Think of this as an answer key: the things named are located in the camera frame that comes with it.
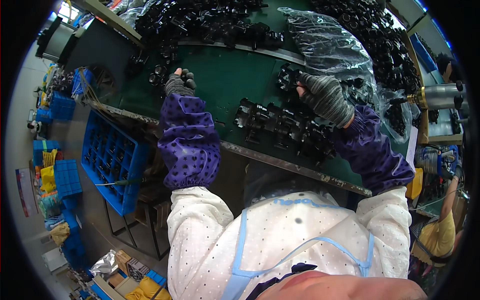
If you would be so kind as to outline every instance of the clear plastic bag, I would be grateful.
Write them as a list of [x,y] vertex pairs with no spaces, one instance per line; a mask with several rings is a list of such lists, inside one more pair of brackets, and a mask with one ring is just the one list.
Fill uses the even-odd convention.
[[136,7],[143,7],[144,5],[145,5],[144,0],[122,0],[117,4],[117,6],[115,6],[111,10],[115,14],[119,14],[119,13],[123,14],[129,9],[136,8]]
[[128,25],[135,29],[135,20],[138,15],[144,10],[143,7],[130,8],[126,12],[122,13],[119,17],[124,20]]
[[412,110],[412,119],[416,120],[421,114],[420,108],[416,104],[410,104],[410,108]]
[[374,81],[367,50],[335,18],[288,7],[277,10],[287,17],[288,30],[305,56],[308,73],[333,75],[338,80]]
[[392,127],[390,120],[385,116],[389,108],[392,106],[390,100],[405,98],[405,90],[392,91],[389,88],[383,88],[379,86],[378,88],[378,99],[379,99],[379,115],[380,120],[387,128],[388,132],[392,135],[394,142],[397,144],[403,144],[408,141],[410,137],[410,131],[412,128],[412,110],[408,102],[400,104],[402,108],[402,120],[405,124],[404,134],[401,136],[398,134]]
[[129,8],[119,17],[125,22],[127,22],[127,24],[130,25],[133,29],[135,29],[135,20],[138,18],[138,16],[143,15],[150,8],[150,6],[157,2],[158,0],[148,0],[143,6]]

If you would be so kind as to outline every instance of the yellow shirt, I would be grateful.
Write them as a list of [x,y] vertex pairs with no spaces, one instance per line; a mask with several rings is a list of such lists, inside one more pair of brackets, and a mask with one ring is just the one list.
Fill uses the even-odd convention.
[[[430,251],[434,256],[443,256],[451,253],[455,243],[455,222],[453,220],[452,211],[441,222],[433,222],[427,224],[420,233],[419,241]],[[418,245],[417,241],[413,243],[413,256],[417,257],[424,263],[441,267],[445,264],[433,264],[430,257]]]

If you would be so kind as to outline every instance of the hand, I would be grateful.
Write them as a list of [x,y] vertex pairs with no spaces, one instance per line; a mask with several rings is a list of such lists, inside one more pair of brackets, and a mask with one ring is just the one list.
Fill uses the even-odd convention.
[[300,100],[320,117],[346,128],[353,122],[355,109],[342,95],[342,87],[333,76],[300,75],[297,87]]
[[178,68],[173,74],[170,74],[165,84],[165,93],[167,96],[178,94],[182,96],[195,96],[197,85],[193,81],[193,73],[188,69]]
[[455,174],[454,176],[457,176],[458,177],[458,180],[460,180],[460,178],[463,177],[463,167],[460,163],[457,163],[456,167],[455,167]]

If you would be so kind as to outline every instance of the worker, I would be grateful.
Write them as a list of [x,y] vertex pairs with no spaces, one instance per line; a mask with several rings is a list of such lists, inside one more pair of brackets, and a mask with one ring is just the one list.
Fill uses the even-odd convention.
[[463,79],[458,62],[454,58],[440,53],[435,63],[445,83],[456,83],[457,80],[461,81]]
[[410,227],[412,238],[411,255],[413,256],[410,260],[410,266],[415,269],[415,272],[411,273],[409,278],[418,278],[423,273],[427,273],[432,266],[445,266],[445,263],[449,261],[455,251],[462,231],[455,234],[452,206],[456,196],[458,181],[462,176],[462,167],[457,165],[455,175],[451,178],[442,202],[439,217],[416,221]]
[[172,190],[173,299],[426,299],[407,280],[405,185],[414,173],[391,150],[371,108],[348,104],[333,77],[300,76],[300,98],[315,97],[325,108],[320,116],[336,125],[336,151],[372,191],[356,212],[314,188],[284,184],[286,190],[260,197],[234,219],[207,189],[220,166],[220,139],[205,102],[188,87],[192,82],[187,69],[171,74],[160,114],[158,148],[169,169],[164,184]]
[[27,124],[27,128],[30,129],[30,132],[35,134],[35,137],[38,140],[45,140],[45,135],[47,133],[47,126],[46,124],[42,124],[42,122],[32,121],[31,123]]

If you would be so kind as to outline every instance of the knit glove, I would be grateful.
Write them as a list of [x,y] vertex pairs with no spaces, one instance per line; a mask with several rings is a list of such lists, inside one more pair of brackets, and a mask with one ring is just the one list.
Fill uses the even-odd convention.
[[343,128],[353,117],[355,108],[342,95],[342,87],[333,76],[313,76],[302,73],[297,87],[300,100],[320,117]]
[[188,69],[178,68],[175,73],[170,74],[165,84],[165,93],[167,96],[178,94],[182,96],[195,96],[197,85],[193,81],[193,73]]

